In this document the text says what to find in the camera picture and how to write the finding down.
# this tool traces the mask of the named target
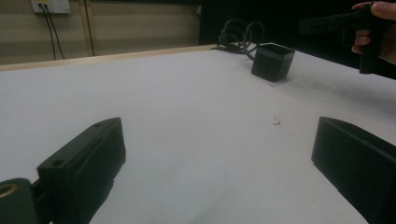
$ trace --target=wall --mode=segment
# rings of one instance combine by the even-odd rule
[[[70,14],[51,16],[66,59],[198,45],[197,6],[69,3]],[[33,12],[30,0],[1,0],[0,30],[0,64],[53,60],[45,17]],[[62,59],[56,41],[55,49]]]

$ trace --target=white table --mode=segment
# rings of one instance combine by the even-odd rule
[[[296,52],[287,80],[215,50],[0,73],[0,180],[121,117],[127,162],[92,224],[361,224],[310,160],[320,116],[396,144],[396,81]]]

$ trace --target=handgun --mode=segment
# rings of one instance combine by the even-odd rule
[[[300,35],[342,31],[343,47],[354,45],[356,31],[371,30],[370,44],[362,46],[359,68],[361,74],[376,72],[382,36],[388,27],[389,21],[379,19],[371,13],[371,5],[333,16],[301,20],[299,24]]]

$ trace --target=electrical socket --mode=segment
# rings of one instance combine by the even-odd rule
[[[39,4],[47,5],[50,13],[70,13],[69,0],[31,0],[33,11],[35,13],[43,13],[43,9]]]

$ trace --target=power cord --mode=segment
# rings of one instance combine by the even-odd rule
[[[253,26],[259,26],[261,29],[260,38],[255,47],[248,49],[253,41]],[[251,24],[239,19],[231,19],[227,21],[221,30],[219,42],[213,49],[223,50],[231,53],[246,54],[249,59],[254,61],[254,57],[250,54],[263,42],[265,28],[261,22],[254,21]]]
[[[41,8],[41,10],[43,10],[44,17],[46,18],[46,22],[47,22],[47,25],[49,27],[50,41],[52,43],[53,60],[56,61],[55,45],[53,44],[53,36],[52,36],[52,31],[50,29],[50,22],[49,22],[49,19],[47,18],[47,13],[46,13],[46,10],[44,9],[44,7],[41,4],[38,4],[38,6]]]
[[[57,43],[58,43],[59,51],[61,52],[62,58],[64,59],[64,53],[62,52],[61,42],[59,41],[58,32],[56,32],[56,28],[55,28],[55,25],[54,25],[54,23],[53,23],[53,21],[52,21],[52,17],[51,17],[51,15],[50,15],[50,11],[49,11],[47,5],[45,5],[45,4],[44,4],[44,6],[43,6],[42,4],[39,4],[39,6],[40,6],[41,9],[43,10],[43,12],[44,12],[44,17],[46,18],[47,25],[49,26],[50,39],[51,39],[51,41],[52,41],[52,50],[53,50],[54,60],[56,60],[56,56],[55,56],[55,47],[54,47],[54,44],[53,44],[52,31],[51,31],[51,29],[50,29],[50,23],[51,23],[51,25],[52,25],[52,29],[53,29],[53,31],[54,31],[54,33],[55,33],[55,36],[56,36],[56,41],[57,41]]]

